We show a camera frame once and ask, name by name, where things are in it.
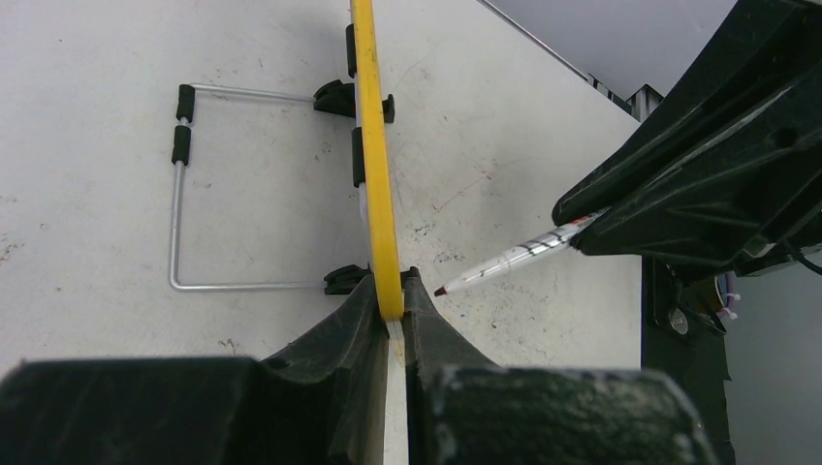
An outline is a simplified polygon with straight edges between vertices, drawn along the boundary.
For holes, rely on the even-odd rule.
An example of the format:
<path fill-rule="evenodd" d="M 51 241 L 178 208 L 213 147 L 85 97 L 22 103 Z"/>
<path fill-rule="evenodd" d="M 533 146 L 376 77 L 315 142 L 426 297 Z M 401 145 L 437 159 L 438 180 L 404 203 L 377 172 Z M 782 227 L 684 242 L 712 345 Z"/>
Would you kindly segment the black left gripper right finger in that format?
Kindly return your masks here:
<path fill-rule="evenodd" d="M 504 367 L 402 278 L 413 464 L 714 464 L 698 412 L 655 371 Z"/>

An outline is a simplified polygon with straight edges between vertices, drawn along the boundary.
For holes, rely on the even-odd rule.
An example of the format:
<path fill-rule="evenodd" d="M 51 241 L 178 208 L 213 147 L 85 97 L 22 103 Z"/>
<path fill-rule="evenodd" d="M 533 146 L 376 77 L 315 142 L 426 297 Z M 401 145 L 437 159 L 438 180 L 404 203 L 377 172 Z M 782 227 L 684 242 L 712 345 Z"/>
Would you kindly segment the silver marker pen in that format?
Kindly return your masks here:
<path fill-rule="evenodd" d="M 462 274 L 439 287 L 435 296 L 450 295 L 492 279 L 504 276 L 526 265 L 554 255 L 572 247 L 572 240 L 585 231 L 597 219 L 609 211 L 609 207 L 577 218 L 569 223 L 545 232 L 537 237 L 514 246 L 497 256 L 465 270 Z"/>

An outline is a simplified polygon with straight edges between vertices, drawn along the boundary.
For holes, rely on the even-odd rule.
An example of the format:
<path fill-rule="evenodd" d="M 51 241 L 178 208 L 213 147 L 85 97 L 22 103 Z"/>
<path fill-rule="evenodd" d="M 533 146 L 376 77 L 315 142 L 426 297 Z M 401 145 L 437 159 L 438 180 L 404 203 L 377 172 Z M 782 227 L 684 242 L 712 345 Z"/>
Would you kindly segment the yellow-framed whiteboard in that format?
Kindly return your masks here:
<path fill-rule="evenodd" d="M 364 143 L 365 184 L 361 189 L 361 210 L 367 213 L 370 264 L 380 315 L 389 335 L 384 462 L 407 464 L 405 360 L 400 324 L 404 303 L 372 3 L 353 1 L 351 19 L 357 65 L 357 126 L 362 129 Z"/>

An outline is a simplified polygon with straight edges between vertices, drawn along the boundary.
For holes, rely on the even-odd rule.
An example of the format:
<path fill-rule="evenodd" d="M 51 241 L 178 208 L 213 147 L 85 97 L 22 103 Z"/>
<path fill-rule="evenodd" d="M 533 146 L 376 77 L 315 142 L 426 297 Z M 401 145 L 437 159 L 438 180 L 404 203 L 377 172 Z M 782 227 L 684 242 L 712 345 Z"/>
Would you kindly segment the aluminium back rail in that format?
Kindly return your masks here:
<path fill-rule="evenodd" d="M 560 64 L 562 64 L 565 68 L 570 70 L 576 76 L 585 80 L 597 92 L 605 96 L 617 107 L 630 114 L 637 121 L 646 121 L 664 100 L 664 96 L 648 84 L 644 84 L 643 86 L 641 86 L 631 97 L 627 99 L 622 99 L 618 96 L 618 94 L 616 94 L 609 87 L 607 87 L 603 81 L 601 81 L 592 74 L 584 73 L 582 70 L 574 66 L 570 61 L 562 57 L 548 44 L 546 44 L 536 35 L 528 31 L 521 24 L 512 19 L 509 15 L 505 14 L 500 8 L 493 5 L 491 1 L 479 0 L 479 3 L 483 5 L 485 8 L 487 8 L 489 11 L 494 13 L 503 22 L 511 26 L 513 29 L 518 31 L 523 36 L 525 36 L 530 42 L 532 42 L 533 44 L 544 50 L 546 53 L 548 53 L 551 57 L 557 60 Z"/>

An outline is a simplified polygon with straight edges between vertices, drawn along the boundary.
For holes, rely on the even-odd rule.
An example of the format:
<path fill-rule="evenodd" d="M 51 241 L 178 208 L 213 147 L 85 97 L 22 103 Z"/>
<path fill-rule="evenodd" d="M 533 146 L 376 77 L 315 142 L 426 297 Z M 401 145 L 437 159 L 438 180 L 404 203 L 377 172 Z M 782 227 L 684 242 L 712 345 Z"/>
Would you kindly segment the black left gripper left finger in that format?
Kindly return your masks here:
<path fill-rule="evenodd" d="M 276 354 L 27 362 L 1 383 L 5 464 L 379 464 L 375 284 Z"/>

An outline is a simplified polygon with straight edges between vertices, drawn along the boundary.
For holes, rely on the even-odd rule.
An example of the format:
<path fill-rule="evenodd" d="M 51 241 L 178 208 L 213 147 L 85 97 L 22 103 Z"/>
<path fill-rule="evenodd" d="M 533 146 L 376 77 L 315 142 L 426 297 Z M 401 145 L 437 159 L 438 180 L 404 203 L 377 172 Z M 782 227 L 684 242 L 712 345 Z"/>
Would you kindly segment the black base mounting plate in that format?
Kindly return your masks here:
<path fill-rule="evenodd" d="M 642 259 L 641 366 L 665 373 L 687 394 L 722 464 L 735 464 L 725 384 L 725 347 L 737 295 L 719 275 L 684 284 L 662 262 Z"/>

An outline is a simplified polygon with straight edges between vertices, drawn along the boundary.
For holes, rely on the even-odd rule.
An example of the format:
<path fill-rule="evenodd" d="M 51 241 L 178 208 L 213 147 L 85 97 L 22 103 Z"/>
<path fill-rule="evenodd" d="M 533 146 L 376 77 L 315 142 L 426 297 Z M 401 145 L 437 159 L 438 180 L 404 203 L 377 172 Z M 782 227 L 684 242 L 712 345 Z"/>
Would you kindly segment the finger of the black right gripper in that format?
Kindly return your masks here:
<path fill-rule="evenodd" d="M 636 132 L 553 207 L 560 224 L 627 202 L 692 160 L 821 133 L 821 6 L 739 1 Z"/>
<path fill-rule="evenodd" d="M 582 232 L 588 256 L 638 255 L 693 275 L 732 264 L 752 243 L 766 247 L 794 233 L 821 207 L 821 133 L 801 146 L 774 133 L 779 149 L 749 146 L 691 161 L 640 189 Z"/>

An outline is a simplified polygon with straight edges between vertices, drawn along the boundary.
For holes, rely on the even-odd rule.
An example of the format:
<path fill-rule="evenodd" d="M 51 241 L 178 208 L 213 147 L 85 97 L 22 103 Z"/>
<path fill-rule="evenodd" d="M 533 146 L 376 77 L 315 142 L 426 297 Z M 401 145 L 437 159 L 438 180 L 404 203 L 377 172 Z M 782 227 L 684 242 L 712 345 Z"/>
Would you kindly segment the black whiteboard support block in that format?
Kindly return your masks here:
<path fill-rule="evenodd" d="M 363 268 L 356 264 L 349 264 L 338 268 L 324 277 L 324 294 L 349 295 L 366 276 L 370 275 L 373 275 L 370 267 Z M 415 277 L 421 277 L 420 270 L 416 266 L 401 271 L 399 273 L 400 291 L 408 279 Z"/>
<path fill-rule="evenodd" d="M 316 111 L 344 116 L 357 120 L 355 83 L 344 83 L 339 79 L 321 86 L 313 95 L 313 109 Z M 383 118 L 386 124 L 395 123 L 395 97 L 388 94 L 382 101 Z"/>

